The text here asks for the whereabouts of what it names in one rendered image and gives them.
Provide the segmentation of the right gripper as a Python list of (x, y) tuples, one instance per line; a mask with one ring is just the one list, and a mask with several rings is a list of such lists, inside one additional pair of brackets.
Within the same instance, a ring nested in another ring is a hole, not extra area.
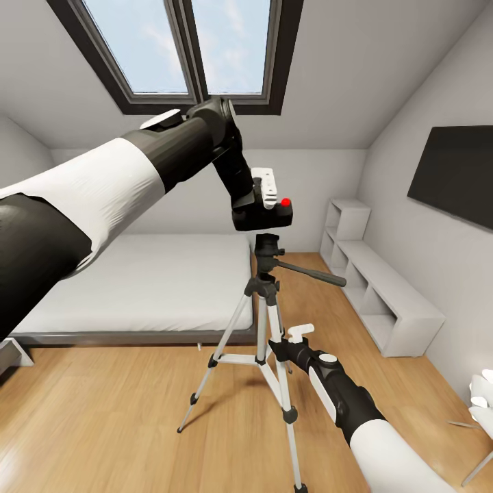
[(269, 340), (268, 343), (274, 354), (277, 356), (278, 362), (286, 362), (286, 360), (290, 360), (298, 367), (300, 352), (304, 351), (304, 349), (309, 349), (308, 339), (306, 337), (303, 337), (303, 342), (297, 344), (288, 342), (287, 340), (282, 340), (282, 342), (278, 343)]

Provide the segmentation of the camera tripod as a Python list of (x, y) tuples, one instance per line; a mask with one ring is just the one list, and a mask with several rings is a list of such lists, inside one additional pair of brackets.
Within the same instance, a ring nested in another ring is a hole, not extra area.
[[(288, 381), (286, 377), (285, 362), (278, 362), (277, 356), (275, 356), (277, 373), (279, 382), (270, 369), (267, 359), (273, 352), (269, 343), (266, 344), (266, 318), (267, 308), (270, 318), (270, 328), (272, 337), (270, 340), (273, 342), (282, 342), (285, 339), (285, 328), (283, 327), (281, 312), (279, 309), (279, 303), (277, 298), (277, 292), (279, 292), (280, 281), (276, 281), (276, 277), (268, 274), (274, 267), (280, 266), (290, 270), (294, 270), (300, 273), (309, 275), (312, 278), (331, 283), (336, 286), (345, 287), (347, 280), (343, 277), (324, 273), (318, 270), (308, 270), (295, 265), (291, 265), (285, 262), (281, 262), (274, 256), (285, 255), (285, 249), (278, 249), (279, 236), (271, 233), (256, 234), (255, 250), (254, 254), (257, 259), (257, 274), (255, 278), (250, 278), (244, 294), (234, 312), (233, 317), (230, 320), (229, 325), (226, 328), (225, 334), (222, 337), (216, 351), (212, 354), (208, 362), (208, 370), (197, 390), (197, 393), (193, 393), (190, 397), (190, 408), (180, 426), (177, 429), (177, 433), (181, 433), (184, 424), (192, 411), (194, 404), (197, 403), (199, 395), (210, 376), (211, 371), (217, 364), (231, 363), (231, 364), (246, 364), (255, 365), (260, 368), (263, 376), (269, 384), (273, 394), (279, 402), (283, 411), (283, 419), (287, 424), (288, 438), (290, 444), (290, 452), (292, 457), (292, 465), (294, 471), (295, 480), (295, 493), (308, 493), (307, 487), (304, 483), (301, 483), (299, 464), (296, 454), (296, 444), (294, 440), (293, 422), (297, 420), (298, 412), (295, 406), (290, 404), (290, 396), (288, 390)], [(257, 355), (238, 355), (238, 354), (226, 354), (222, 353), (223, 348), (229, 336), (231, 335), (233, 328), (235, 327), (245, 305), (247, 304), (249, 297), (253, 292), (257, 292), (259, 296), (259, 314), (258, 314), (258, 332), (257, 332)], [(265, 345), (266, 344), (266, 345)], [(288, 372), (292, 374), (289, 360), (286, 360), (288, 365)]]

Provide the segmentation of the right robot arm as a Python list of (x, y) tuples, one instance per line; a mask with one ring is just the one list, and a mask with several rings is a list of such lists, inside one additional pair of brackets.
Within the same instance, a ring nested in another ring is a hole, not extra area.
[(371, 493), (457, 493), (397, 433), (369, 391), (345, 374), (336, 356), (309, 347), (302, 334), (311, 332), (313, 324), (291, 327), (288, 341), (268, 343), (278, 362), (290, 360), (309, 375), (342, 429)]

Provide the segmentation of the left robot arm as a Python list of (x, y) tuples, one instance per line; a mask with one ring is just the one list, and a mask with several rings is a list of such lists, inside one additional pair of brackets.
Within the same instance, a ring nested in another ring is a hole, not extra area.
[(128, 226), (208, 164), (235, 213), (255, 218), (260, 185), (277, 202), (271, 168), (250, 168), (229, 99), (169, 110), (96, 149), (0, 188), (0, 343), (61, 280), (91, 266)]

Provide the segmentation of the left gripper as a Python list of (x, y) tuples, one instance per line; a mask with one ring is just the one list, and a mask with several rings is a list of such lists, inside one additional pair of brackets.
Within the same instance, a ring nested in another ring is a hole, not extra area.
[(253, 189), (253, 180), (251, 168), (248, 167), (247, 161), (244, 166), (234, 175), (220, 176), (224, 186), (231, 195), (231, 208), (235, 213), (246, 212), (251, 218), (255, 218), (255, 208), (257, 206), (255, 199), (255, 190)]

